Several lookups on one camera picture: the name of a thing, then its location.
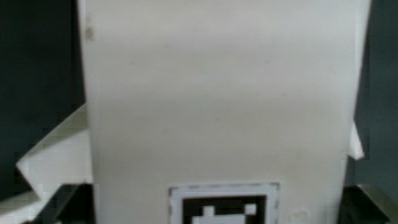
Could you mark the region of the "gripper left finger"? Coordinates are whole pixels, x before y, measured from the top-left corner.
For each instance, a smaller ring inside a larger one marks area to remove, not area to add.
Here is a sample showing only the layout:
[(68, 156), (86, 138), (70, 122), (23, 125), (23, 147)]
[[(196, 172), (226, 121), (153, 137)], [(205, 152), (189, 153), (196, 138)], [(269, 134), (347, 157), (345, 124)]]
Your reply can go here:
[(29, 224), (96, 224), (91, 184), (64, 184)]

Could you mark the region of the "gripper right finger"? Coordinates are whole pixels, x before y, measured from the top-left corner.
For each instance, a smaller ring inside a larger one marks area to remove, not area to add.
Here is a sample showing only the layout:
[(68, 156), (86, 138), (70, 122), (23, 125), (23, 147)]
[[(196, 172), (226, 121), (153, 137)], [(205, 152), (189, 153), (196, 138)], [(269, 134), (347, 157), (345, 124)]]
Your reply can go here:
[(377, 187), (343, 188), (340, 224), (398, 224), (398, 204)]

